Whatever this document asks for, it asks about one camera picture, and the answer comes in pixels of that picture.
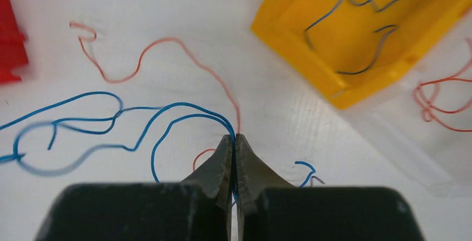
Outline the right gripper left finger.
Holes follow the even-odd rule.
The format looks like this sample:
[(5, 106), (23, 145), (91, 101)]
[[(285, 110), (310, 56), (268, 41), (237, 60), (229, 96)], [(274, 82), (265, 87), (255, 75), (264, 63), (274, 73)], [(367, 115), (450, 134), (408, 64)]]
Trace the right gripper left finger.
[(232, 207), (233, 139), (224, 135), (212, 156), (203, 162), (193, 173), (181, 181), (183, 184), (196, 185), (215, 205), (228, 212)]

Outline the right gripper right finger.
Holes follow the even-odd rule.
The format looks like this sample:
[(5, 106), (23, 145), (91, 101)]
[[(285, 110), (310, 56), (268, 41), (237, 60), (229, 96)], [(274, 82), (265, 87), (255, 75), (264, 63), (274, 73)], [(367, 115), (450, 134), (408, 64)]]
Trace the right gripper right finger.
[(255, 201), (266, 188), (292, 188), (251, 148), (243, 134), (235, 136), (235, 188), (239, 214), (254, 213)]

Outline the orange plastic bin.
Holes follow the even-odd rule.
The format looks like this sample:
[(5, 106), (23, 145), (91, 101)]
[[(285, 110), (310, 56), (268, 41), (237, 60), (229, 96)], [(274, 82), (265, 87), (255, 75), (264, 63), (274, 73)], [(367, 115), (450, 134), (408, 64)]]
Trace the orange plastic bin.
[(252, 31), (342, 110), (395, 83), (471, 0), (263, 0)]

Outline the white plastic bin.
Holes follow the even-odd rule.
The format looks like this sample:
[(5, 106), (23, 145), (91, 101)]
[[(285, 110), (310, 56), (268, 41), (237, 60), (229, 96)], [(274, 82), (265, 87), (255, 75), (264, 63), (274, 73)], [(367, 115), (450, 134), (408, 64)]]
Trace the white plastic bin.
[(436, 196), (471, 196), (471, 10), (399, 81), (340, 115)]

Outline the red plastic bin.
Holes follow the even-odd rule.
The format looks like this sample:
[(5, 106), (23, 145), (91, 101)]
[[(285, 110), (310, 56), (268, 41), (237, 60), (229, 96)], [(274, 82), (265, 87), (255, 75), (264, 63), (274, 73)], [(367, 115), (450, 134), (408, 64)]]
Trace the red plastic bin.
[(21, 81), (14, 70), (28, 65), (26, 36), (19, 29), (10, 0), (1, 0), (1, 84)]

